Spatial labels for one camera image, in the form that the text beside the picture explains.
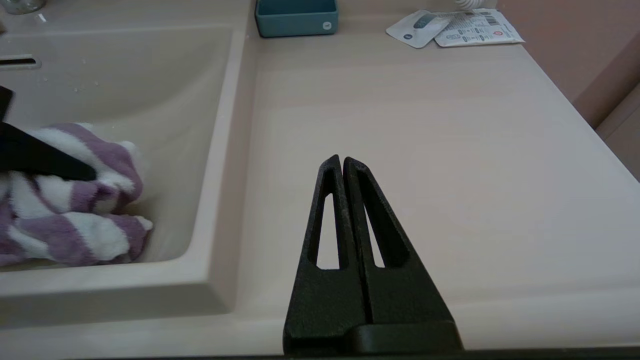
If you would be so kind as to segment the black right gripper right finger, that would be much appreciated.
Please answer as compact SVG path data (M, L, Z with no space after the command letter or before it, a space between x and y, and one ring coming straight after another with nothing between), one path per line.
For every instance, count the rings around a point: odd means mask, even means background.
M366 164L343 162L359 275L371 324L454 322L454 317Z

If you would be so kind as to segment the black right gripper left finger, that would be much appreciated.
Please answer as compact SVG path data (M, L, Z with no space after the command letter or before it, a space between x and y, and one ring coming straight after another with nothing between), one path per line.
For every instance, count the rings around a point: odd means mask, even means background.
M318 266L327 196L333 198L337 269ZM283 327L283 351L285 354L366 354L362 344L366 324L361 262L349 197L341 160L338 155L332 155L318 169Z

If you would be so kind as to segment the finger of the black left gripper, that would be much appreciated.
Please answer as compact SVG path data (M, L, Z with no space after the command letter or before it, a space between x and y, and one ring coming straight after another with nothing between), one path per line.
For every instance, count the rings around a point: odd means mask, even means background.
M97 178L93 167L7 123L0 126L0 171L80 182Z
M4 86L0 86L0 122L4 122L14 98L14 92Z

